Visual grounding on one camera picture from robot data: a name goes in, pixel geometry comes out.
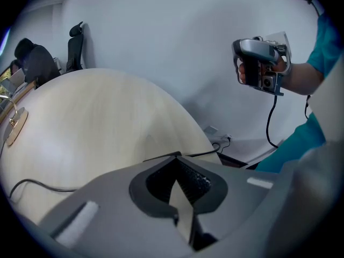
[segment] wooden desk edge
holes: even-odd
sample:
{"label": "wooden desk edge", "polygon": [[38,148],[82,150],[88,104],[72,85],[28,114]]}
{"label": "wooden desk edge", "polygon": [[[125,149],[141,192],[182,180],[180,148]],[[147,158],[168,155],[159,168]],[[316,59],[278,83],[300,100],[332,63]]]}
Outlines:
{"label": "wooden desk edge", "polygon": [[[13,98],[13,101],[15,103],[20,101],[22,99],[22,97],[24,97],[35,86],[36,86],[36,81],[33,81],[33,82],[29,83],[21,93],[19,93],[16,97]],[[6,118],[8,113],[12,110],[12,108],[13,108],[13,104],[12,103],[9,103],[5,107],[4,111],[0,114],[0,124],[4,121],[4,119]]]}

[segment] office chair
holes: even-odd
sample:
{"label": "office chair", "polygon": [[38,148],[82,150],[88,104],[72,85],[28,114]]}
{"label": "office chair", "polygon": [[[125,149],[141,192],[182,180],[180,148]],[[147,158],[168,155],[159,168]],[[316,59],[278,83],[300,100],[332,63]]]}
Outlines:
{"label": "office chair", "polygon": [[81,52],[82,44],[84,42],[84,35],[80,25],[82,22],[70,29],[69,35],[71,39],[68,41],[68,61],[66,65],[66,72],[82,70],[81,67]]}

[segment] round wooden table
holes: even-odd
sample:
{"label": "round wooden table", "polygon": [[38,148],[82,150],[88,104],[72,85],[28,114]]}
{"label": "round wooden table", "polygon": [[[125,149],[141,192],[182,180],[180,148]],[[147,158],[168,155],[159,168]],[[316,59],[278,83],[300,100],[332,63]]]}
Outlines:
{"label": "round wooden table", "polygon": [[[203,131],[156,85],[111,69],[62,75],[17,104],[27,121],[12,146],[4,146],[1,181],[7,195],[20,180],[78,188],[93,178],[153,157],[213,150]],[[0,127],[3,135],[7,121]],[[216,153],[198,157],[221,164]],[[22,184],[13,207],[33,222],[70,193]]]}

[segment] teal pants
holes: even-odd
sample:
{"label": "teal pants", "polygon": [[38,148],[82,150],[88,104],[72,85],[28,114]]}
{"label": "teal pants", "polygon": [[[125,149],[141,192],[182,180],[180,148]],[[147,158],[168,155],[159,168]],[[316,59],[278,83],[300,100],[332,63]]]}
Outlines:
{"label": "teal pants", "polygon": [[312,113],[305,124],[298,126],[274,153],[258,164],[256,170],[279,173],[285,162],[300,159],[309,149],[324,142],[325,137]]}

